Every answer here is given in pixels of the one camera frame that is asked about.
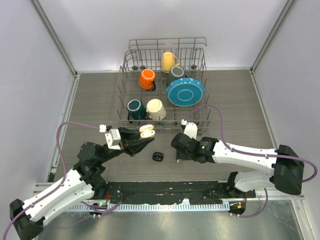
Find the gray floor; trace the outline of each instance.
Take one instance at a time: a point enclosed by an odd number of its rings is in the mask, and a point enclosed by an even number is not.
[[[219,106],[225,116],[225,137],[229,143],[253,148],[272,148],[271,139],[248,70],[208,71],[211,103]],[[90,73],[80,76],[70,121],[98,126],[112,124],[117,102],[117,73]],[[158,130],[156,139],[136,157],[125,154],[104,164],[106,181],[205,181],[226,180],[230,172],[248,168],[230,164],[176,162],[170,147],[176,130]],[[213,111],[210,129],[203,134],[220,138],[219,116]],[[85,142],[105,144],[104,134],[69,125],[63,143],[67,169],[78,161],[77,154]],[[163,152],[163,162],[151,159],[153,152]],[[59,164],[55,179],[62,177]]]
[[[249,201],[245,213],[256,213],[263,204],[264,200]],[[38,239],[303,240],[291,201],[270,201],[262,215],[249,219],[212,211],[115,212],[74,225],[86,216],[86,212],[64,212]]]

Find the white wall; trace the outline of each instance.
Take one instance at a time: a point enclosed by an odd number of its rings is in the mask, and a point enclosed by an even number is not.
[[[1,238],[10,202],[46,178],[72,79],[30,2],[0,1]]]
[[[320,1],[298,0],[256,71],[279,143],[320,167]],[[310,176],[308,168],[305,177]],[[304,183],[316,229],[320,176]]]
[[[251,67],[286,0],[40,0],[78,71],[118,69],[130,39],[207,37],[208,67]]]

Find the gray tabletop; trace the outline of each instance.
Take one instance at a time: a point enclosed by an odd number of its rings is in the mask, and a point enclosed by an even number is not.
[[[266,122],[248,70],[208,71],[211,102],[219,106],[225,117],[225,137],[229,143],[253,148],[272,148]],[[117,73],[81,74],[70,121],[91,125],[112,124],[117,103]],[[213,111],[210,129],[202,136],[220,139],[219,115]],[[248,171],[231,164],[200,164],[176,161],[176,151],[170,146],[177,130],[157,130],[155,140],[136,157],[125,154],[104,164],[106,181],[207,181],[226,180],[230,172]],[[77,154],[85,142],[106,143],[104,134],[79,126],[67,127],[63,153],[67,169],[78,162]],[[152,160],[153,152],[162,152],[164,160]],[[55,180],[62,177],[59,164]]]

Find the metal tray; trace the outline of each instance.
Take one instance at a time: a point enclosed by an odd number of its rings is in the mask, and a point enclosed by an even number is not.
[[[180,122],[192,110],[203,104],[210,104],[209,82],[203,46],[207,46],[205,37],[136,39],[129,41],[129,50],[124,54],[123,65],[119,70],[118,99],[115,111],[122,126],[130,129],[145,124],[153,124],[155,129],[181,129]],[[179,107],[167,98],[166,74],[161,71],[161,59],[164,52],[172,52],[180,59],[180,66],[189,78],[194,78],[205,87],[202,99],[190,107]],[[143,69],[152,69],[155,74],[156,90],[145,90],[139,86],[139,77]],[[160,99],[166,109],[163,120],[132,120],[128,122],[127,104],[139,99],[146,107],[151,99]],[[211,121],[211,110],[202,108],[193,114],[189,121],[195,122],[205,132]]]

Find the plate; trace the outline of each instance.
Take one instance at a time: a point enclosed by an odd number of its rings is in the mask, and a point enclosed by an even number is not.
[[[179,107],[189,107],[198,103],[204,94],[204,85],[194,78],[180,78],[166,89],[170,102]]]

